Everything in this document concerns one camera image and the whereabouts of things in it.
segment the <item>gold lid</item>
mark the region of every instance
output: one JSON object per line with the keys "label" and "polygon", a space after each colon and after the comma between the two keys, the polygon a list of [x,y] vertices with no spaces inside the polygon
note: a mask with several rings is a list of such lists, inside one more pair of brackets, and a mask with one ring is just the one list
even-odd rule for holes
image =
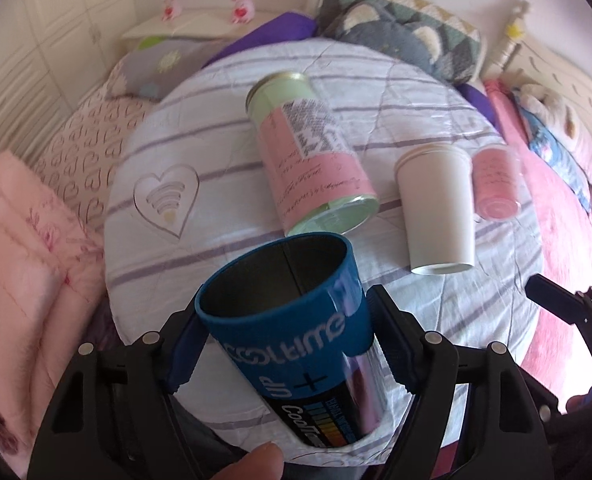
{"label": "gold lid", "polygon": [[280,78],[285,78],[285,79],[295,79],[298,81],[309,81],[309,78],[304,75],[302,72],[274,72],[273,74],[269,74],[265,77],[263,77],[262,79],[260,79],[260,81],[258,81],[258,83],[256,83],[255,85],[252,86],[252,89],[249,91],[249,94],[247,94],[247,99],[245,100],[245,111],[249,111],[249,103],[251,103],[253,96],[255,95],[255,93],[260,90],[260,88],[262,88],[263,86],[265,86],[265,84],[267,84],[269,81],[273,81],[274,79],[280,79]]}

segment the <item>blue cup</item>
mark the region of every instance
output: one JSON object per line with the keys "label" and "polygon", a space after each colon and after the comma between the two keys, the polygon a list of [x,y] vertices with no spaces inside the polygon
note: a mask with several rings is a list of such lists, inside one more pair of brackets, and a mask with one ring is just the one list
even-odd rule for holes
{"label": "blue cup", "polygon": [[310,446],[371,433],[386,406],[349,241],[283,238],[218,270],[196,312],[247,380]]}

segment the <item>white wardrobe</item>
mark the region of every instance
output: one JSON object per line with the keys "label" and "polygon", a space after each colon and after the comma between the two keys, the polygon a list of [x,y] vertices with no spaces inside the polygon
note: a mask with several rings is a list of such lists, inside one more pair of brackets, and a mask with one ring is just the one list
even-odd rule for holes
{"label": "white wardrobe", "polygon": [[135,24],[133,0],[0,0],[0,151],[32,164]]}

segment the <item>pink blanket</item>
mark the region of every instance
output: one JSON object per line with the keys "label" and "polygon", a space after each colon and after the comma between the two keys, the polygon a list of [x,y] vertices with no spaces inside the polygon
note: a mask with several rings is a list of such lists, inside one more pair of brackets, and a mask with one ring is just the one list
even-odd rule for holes
{"label": "pink blanket", "polygon": [[0,154],[0,451],[18,475],[104,291],[102,238]]}
{"label": "pink blanket", "polygon": [[[522,160],[542,235],[545,276],[571,292],[587,290],[592,285],[592,219],[560,177],[529,150],[518,110],[502,84],[487,81],[485,87],[500,133]],[[580,335],[545,310],[522,367],[557,394],[563,406],[592,384],[592,361]]]}

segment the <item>white paper cup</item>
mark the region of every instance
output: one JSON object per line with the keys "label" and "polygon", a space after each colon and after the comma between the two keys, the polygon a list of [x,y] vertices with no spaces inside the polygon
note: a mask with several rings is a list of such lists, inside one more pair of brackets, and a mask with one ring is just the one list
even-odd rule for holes
{"label": "white paper cup", "polygon": [[425,144],[401,156],[394,175],[412,272],[451,274],[471,269],[476,240],[467,152],[451,144]]}

